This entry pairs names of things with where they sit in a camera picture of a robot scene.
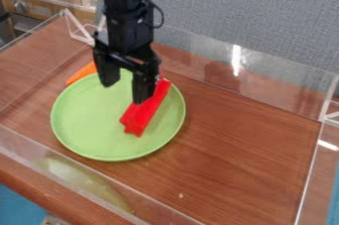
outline green plastic plate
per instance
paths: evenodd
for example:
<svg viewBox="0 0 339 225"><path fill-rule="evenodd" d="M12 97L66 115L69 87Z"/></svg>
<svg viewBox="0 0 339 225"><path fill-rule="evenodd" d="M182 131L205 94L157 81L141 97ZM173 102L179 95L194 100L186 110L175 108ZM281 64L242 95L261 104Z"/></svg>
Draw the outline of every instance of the green plastic plate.
<svg viewBox="0 0 339 225"><path fill-rule="evenodd" d="M119 118L133 100L131 73L123 70L121 75L110 88L101 85L97 74L79 80L62 93L51 115L63 145L79 155L107 162L133 160L159 150L186 117L185 98L173 85L143 136L126 134Z"/></svg>

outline gray fabric wall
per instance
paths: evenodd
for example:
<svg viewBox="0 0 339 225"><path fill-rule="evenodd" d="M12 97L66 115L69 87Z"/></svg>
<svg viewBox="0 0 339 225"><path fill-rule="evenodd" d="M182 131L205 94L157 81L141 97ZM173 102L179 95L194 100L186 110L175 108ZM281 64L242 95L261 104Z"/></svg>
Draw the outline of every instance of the gray fabric wall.
<svg viewBox="0 0 339 225"><path fill-rule="evenodd" d="M166 24L339 72L339 0L154 0Z"/></svg>

